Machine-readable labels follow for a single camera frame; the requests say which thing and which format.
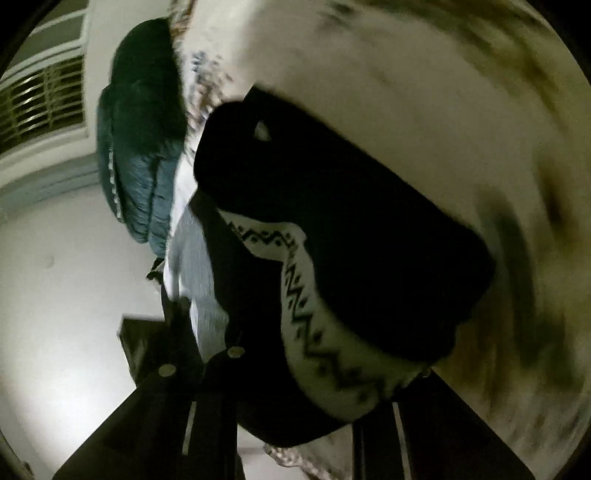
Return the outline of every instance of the white wall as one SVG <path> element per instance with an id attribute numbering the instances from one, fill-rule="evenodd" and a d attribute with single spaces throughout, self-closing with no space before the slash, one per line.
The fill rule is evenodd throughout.
<path id="1" fill-rule="evenodd" d="M 47 464 L 39 457 L 2 392 L 0 392 L 0 430 L 18 459 L 31 466 L 35 480 L 51 480 L 51 472 Z"/>
<path id="2" fill-rule="evenodd" d="M 85 58 L 86 126 L 34 141 L 0 158 L 0 187 L 28 173 L 96 150 L 96 106 L 109 83 L 111 60 L 121 40 L 137 24 L 168 14 L 170 0 L 90 0 L 91 20 Z"/>
<path id="3" fill-rule="evenodd" d="M 117 331 L 123 313 L 162 316 L 160 295 L 144 280 L 153 260 L 98 187 L 0 228 L 0 380 L 51 471 L 134 388 Z"/>

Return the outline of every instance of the metal rivet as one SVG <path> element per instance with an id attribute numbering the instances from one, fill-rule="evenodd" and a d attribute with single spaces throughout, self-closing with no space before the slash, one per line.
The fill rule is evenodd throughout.
<path id="1" fill-rule="evenodd" d="M 242 355 L 244 355 L 244 352 L 245 352 L 245 350 L 241 346 L 231 346 L 228 349 L 228 357 L 240 358 Z"/>
<path id="2" fill-rule="evenodd" d="M 158 375 L 161 377 L 172 377 L 177 368 L 172 364 L 164 364 L 158 369 Z"/>

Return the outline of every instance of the teal puffer jacket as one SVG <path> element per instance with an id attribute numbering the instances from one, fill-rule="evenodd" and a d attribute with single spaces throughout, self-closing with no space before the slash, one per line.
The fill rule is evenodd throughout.
<path id="1" fill-rule="evenodd" d="M 186 128 L 168 22 L 143 22 L 115 53 L 111 83 L 99 99 L 97 142 L 111 211 L 159 257 L 166 248 Z"/>

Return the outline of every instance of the gray fabric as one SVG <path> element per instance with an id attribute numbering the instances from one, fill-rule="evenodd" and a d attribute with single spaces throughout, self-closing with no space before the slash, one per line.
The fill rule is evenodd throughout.
<path id="1" fill-rule="evenodd" d="M 228 314 L 216 300 L 203 228 L 189 208 L 168 244 L 164 286 L 171 300 L 181 297 L 191 300 L 191 323 L 203 362 L 225 350 Z"/>

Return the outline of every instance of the white fabric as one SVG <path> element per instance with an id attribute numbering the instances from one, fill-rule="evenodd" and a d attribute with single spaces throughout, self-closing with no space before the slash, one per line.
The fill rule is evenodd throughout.
<path id="1" fill-rule="evenodd" d="M 297 225 L 220 214 L 254 256 L 282 262 L 281 337 L 287 364 L 302 392 L 326 413 L 344 421 L 359 419 L 427 366 L 381 352 L 338 321 L 316 290 L 314 265 L 304 248 L 306 235 Z M 307 316 L 308 325 L 293 321 Z M 318 342 L 313 339 L 316 333 L 322 335 Z M 335 355 L 335 365 L 318 359 L 329 352 Z M 346 376 L 353 369 L 360 374 L 351 382 Z M 383 398 L 378 396 L 378 381 L 384 382 Z"/>

